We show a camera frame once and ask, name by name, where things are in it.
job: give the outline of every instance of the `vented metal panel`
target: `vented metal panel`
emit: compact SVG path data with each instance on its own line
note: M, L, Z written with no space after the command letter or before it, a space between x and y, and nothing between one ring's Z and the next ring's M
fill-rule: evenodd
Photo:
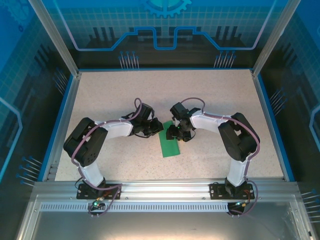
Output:
M52 203L43 202L40 208L42 212L87 212L91 203ZM227 203L218 202L115 202L110 212L228 212Z

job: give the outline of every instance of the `green block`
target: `green block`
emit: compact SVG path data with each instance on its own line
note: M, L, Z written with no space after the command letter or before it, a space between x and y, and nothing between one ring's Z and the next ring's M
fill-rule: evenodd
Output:
M166 132L167 129L172 125L172 121L167 121L163 124L163 130L159 132L159 139L161 144L162 156L164 158L176 156L180 154L178 141L175 138L174 140L167 140Z

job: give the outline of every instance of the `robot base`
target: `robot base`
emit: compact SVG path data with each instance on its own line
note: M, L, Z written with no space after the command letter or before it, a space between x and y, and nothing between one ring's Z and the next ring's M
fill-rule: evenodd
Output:
M250 192L250 199L255 199L255 193L252 184L244 182L241 186L238 187L237 194L233 197L226 191L225 183L214 182L209 184L209 192L211 200L247 200L248 195L245 193L245 190Z
M101 186L101 188L109 188L109 187L113 187L115 185L117 185L117 184L105 184L104 186ZM104 199L105 200L112 200L114 195L117 192L117 189L118 188L114 188L114 189L111 189L109 191L98 191L98 190L95 190L92 187L88 186L85 183L81 183L81 184L79 184L78 191L76 193L76 199L95 200L95 199L101 197L102 195L106 194L107 192L109 192L109 194L107 194L104 197ZM121 193L119 192L117 194L117 196L115 197L115 199L119 200L120 199L120 195L121 195Z

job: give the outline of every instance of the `robotic arm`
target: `robotic arm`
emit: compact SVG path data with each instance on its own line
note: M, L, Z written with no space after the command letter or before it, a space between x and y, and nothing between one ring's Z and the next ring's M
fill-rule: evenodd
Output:
M78 148L74 156L74 162L79 168L80 174L93 187L105 187L105 178L100 173L96 162L105 140L132 135L149 138L164 129L162 123L157 118L154 118L155 111L153 108L145 103L141 103L141 105L141 109L137 107L135 112L121 117L120 120L108 121L106 124L93 121L88 117L83 118L65 141L63 149L72 158L74 152L89 131L102 123ZM96 191L98 197L102 193L103 191Z
M175 104L170 112L173 114L172 119L175 124L168 128L167 140L177 138L177 140L188 142L193 138L191 131L195 129L205 129L221 135L225 149L232 158L229 173L225 179L225 190L231 197L242 192L246 184L248 158L257 149L256 140L247 129L255 134L260 142L245 116L241 113L232 116L213 115L196 107L188 110L180 102ZM232 120L242 123L247 129Z

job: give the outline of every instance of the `work surface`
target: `work surface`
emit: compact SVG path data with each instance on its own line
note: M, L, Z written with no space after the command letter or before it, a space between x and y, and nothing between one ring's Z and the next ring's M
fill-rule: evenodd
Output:
M66 138L82 118L119 119L135 110L134 99L153 107L164 123L170 108L188 97L202 98L205 111L220 115L245 115L260 137L260 153L253 158L249 177L282 177L281 167L249 70L159 70L86 72L81 76ZM188 109L202 103L183 103ZM230 157L219 134L202 129L190 142L178 143L180 155L163 158L159 136L136 136L106 141L97 158L107 180L160 180L225 178ZM62 152L56 181L80 177L70 157Z

